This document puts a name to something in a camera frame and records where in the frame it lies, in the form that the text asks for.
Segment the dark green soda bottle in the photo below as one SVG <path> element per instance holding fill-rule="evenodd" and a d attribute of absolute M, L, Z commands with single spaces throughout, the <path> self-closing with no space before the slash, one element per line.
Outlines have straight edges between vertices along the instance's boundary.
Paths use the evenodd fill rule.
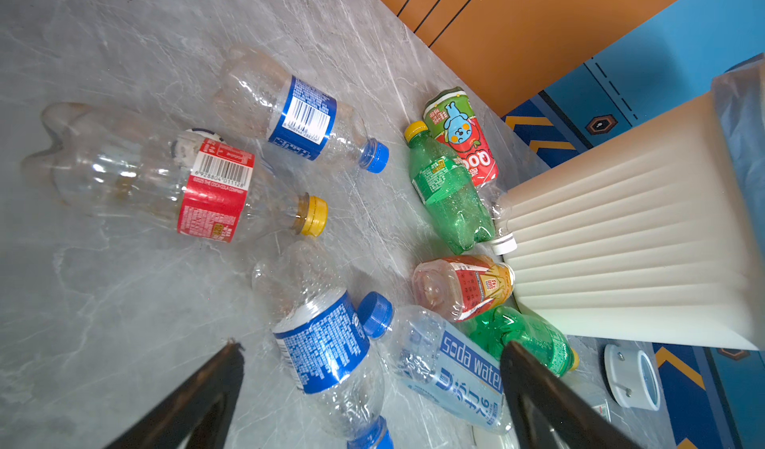
<path fill-rule="evenodd" d="M 404 138 L 410 183 L 452 253 L 461 255 L 494 239 L 495 225 L 457 152 L 431 137 L 424 122 L 410 124 Z"/>

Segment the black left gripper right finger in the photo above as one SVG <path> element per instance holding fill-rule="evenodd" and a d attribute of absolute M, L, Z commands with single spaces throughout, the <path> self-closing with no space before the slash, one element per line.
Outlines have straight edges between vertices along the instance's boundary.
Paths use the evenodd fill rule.
<path fill-rule="evenodd" d="M 503 390 L 522 448 L 636 448 L 637 444 L 595 413 L 520 343 L 504 347 Z"/>

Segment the clear soda water bottle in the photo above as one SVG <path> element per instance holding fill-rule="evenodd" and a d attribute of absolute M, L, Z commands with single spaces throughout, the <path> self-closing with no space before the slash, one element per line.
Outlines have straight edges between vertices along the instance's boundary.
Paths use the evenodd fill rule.
<path fill-rule="evenodd" d="M 377 292 L 362 299 L 357 314 L 403 385 L 473 426 L 510 432 L 498 360 L 454 325 L 418 305 L 397 308 Z"/>

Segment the white plastic waste bin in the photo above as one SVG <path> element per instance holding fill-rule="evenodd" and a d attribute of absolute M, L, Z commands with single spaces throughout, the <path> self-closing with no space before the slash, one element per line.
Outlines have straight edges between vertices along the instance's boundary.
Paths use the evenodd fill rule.
<path fill-rule="evenodd" d="M 523 311 L 567 335 L 764 347 L 764 61 L 505 193 Z"/>

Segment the green bottle yellow cap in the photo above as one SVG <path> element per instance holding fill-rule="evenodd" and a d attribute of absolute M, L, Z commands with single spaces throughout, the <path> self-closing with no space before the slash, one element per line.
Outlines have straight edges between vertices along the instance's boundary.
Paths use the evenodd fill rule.
<path fill-rule="evenodd" d="M 457 327 L 498 361 L 506 345 L 520 343 L 557 377 L 575 371 L 580 364 L 579 355 L 559 329 L 512 307 L 497 307 Z"/>

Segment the red cartoon label bottle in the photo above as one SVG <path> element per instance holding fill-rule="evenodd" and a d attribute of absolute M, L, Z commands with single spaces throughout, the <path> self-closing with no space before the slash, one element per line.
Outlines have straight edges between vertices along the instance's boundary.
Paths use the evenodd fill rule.
<path fill-rule="evenodd" d="M 498 180 L 499 166 L 466 91 L 460 86 L 443 90 L 426 103 L 422 117 L 432 137 L 456 151 L 497 225 L 496 238 L 489 241 L 491 250 L 498 256 L 515 251 L 518 245 L 512 231 L 499 224 L 502 210 L 498 200 L 503 193 Z"/>

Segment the red yellow label bottle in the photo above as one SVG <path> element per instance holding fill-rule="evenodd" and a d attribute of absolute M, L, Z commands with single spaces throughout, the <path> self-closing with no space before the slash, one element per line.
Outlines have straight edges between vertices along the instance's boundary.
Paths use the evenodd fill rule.
<path fill-rule="evenodd" d="M 488 256 L 462 255 L 421 263 L 412 274 L 416 303 L 450 323 L 460 323 L 503 305 L 515 274 Z"/>

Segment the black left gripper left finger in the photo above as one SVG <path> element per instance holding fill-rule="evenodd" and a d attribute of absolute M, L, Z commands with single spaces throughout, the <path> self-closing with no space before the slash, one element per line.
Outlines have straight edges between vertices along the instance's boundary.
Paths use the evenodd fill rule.
<path fill-rule="evenodd" d="M 226 345 L 108 446 L 222 448 L 244 379 L 243 347 Z"/>

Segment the clear cola bottle yellow cap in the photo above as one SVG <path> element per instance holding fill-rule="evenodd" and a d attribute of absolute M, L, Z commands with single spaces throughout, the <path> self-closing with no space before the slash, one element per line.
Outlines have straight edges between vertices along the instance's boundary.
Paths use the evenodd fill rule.
<path fill-rule="evenodd" d="M 279 180 L 258 153 L 202 128 L 172 130 L 124 108 L 55 102 L 41 113 L 51 145 L 22 174 L 89 215 L 145 220 L 229 243 L 291 231 L 318 237 L 327 202 Z"/>

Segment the clear bottle blue cap far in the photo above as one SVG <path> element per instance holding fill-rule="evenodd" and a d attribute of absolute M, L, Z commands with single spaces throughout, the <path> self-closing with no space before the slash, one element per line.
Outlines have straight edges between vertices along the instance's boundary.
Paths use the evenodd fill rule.
<path fill-rule="evenodd" d="M 360 169 L 380 174 L 390 150 L 368 133 L 362 116 L 301 80 L 271 56 L 232 47 L 213 102 L 228 128 L 313 161 L 326 172 Z"/>

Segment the small clear white-label bottle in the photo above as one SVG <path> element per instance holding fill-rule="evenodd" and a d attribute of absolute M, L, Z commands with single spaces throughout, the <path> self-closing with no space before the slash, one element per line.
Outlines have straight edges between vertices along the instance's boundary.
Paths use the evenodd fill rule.
<path fill-rule="evenodd" d="M 583 377 L 577 371 L 570 371 L 561 377 L 561 381 L 572 389 L 591 409 L 595 410 L 603 419 L 612 421 L 609 397 L 601 387 Z"/>

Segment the clear bottle blue label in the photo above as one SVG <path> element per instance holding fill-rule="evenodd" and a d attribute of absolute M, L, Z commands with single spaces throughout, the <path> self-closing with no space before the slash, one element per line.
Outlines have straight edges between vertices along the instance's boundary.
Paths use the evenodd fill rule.
<path fill-rule="evenodd" d="M 271 333 L 319 426 L 350 448 L 390 448 L 386 380 L 335 259 L 316 240 L 287 244 L 253 270 Z"/>

